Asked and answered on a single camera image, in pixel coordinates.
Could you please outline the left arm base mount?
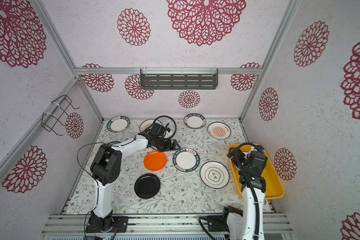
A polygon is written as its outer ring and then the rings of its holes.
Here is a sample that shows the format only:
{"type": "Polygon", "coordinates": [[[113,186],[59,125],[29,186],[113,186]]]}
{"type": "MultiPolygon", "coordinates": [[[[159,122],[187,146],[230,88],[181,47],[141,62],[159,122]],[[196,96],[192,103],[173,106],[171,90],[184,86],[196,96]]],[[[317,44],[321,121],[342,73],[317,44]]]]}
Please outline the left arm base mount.
{"type": "Polygon", "coordinates": [[[113,216],[113,212],[110,212],[104,218],[100,218],[91,211],[85,233],[125,233],[128,221],[129,217],[113,216]]]}

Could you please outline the white flower outline plate front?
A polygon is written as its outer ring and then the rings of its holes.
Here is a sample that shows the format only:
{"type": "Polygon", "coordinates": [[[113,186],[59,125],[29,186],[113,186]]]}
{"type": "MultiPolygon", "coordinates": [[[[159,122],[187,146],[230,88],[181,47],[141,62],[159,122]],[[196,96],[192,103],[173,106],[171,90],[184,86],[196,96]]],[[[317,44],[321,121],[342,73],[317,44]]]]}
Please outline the white flower outline plate front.
{"type": "Polygon", "coordinates": [[[200,169],[200,177],[202,182],[212,189],[222,189],[230,180],[228,169],[216,161],[203,164],[200,169]]]}

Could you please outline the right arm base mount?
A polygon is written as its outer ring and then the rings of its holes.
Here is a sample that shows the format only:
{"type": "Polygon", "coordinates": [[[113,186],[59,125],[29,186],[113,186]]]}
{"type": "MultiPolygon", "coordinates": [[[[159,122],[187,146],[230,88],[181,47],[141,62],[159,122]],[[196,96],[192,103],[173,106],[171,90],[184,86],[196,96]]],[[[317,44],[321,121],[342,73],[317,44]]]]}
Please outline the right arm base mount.
{"type": "Polygon", "coordinates": [[[232,206],[224,207],[223,213],[221,215],[206,217],[209,225],[208,230],[210,232],[223,232],[223,231],[229,232],[229,227],[227,225],[227,219],[229,213],[235,213],[240,215],[241,217],[243,216],[243,211],[238,208],[232,206]]]}

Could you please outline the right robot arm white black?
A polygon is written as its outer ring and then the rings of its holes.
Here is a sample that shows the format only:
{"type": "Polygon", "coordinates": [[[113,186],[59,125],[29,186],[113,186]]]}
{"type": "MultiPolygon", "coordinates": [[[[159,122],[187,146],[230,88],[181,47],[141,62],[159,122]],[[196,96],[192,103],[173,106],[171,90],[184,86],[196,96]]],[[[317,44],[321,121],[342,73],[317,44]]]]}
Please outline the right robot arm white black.
{"type": "Polygon", "coordinates": [[[266,180],[262,173],[268,158],[259,146],[243,143],[227,156],[239,167],[239,183],[243,196],[243,213],[229,212],[227,226],[232,240],[263,240],[263,205],[266,180]]]}

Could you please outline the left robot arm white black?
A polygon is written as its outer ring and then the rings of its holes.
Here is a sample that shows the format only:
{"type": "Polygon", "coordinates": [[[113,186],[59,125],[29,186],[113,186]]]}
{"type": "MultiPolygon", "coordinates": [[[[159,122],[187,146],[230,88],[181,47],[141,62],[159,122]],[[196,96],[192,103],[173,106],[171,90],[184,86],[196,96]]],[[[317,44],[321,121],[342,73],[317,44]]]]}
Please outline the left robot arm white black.
{"type": "Polygon", "coordinates": [[[101,143],[90,171],[85,171],[95,181],[96,204],[92,216],[104,219],[112,214],[112,189],[120,175],[122,160],[135,152],[152,148],[160,153],[179,150],[174,140],[177,131],[176,121],[169,116],[159,116],[144,131],[120,144],[101,143]]]}

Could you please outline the yellow plastic bin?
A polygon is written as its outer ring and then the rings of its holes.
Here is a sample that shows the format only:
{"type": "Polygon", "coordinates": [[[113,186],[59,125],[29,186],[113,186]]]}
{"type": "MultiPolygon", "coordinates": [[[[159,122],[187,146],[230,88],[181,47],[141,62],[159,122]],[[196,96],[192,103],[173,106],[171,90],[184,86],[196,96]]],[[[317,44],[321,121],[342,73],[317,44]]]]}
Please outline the yellow plastic bin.
{"type": "MultiPolygon", "coordinates": [[[[262,177],[266,181],[266,192],[265,192],[265,200],[274,200],[274,199],[281,199],[284,194],[285,190],[281,183],[281,180],[273,166],[273,163],[271,161],[271,158],[269,157],[267,151],[259,144],[255,144],[258,146],[264,153],[264,155],[268,158],[267,164],[265,169],[262,172],[262,177]]],[[[238,196],[242,199],[242,191],[241,191],[241,184],[239,182],[239,169],[232,163],[231,161],[232,157],[229,157],[230,159],[230,167],[234,178],[234,183],[236,187],[236,192],[238,196]]]]}

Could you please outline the green rim white plate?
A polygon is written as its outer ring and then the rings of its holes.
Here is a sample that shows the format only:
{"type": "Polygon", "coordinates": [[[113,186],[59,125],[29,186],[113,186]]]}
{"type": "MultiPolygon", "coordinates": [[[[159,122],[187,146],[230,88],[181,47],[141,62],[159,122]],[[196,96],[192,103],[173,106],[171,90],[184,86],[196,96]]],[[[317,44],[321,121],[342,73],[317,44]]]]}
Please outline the green rim white plate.
{"type": "Polygon", "coordinates": [[[181,172],[193,172],[200,165],[199,154],[191,148],[182,148],[173,155],[173,165],[181,172]]]}

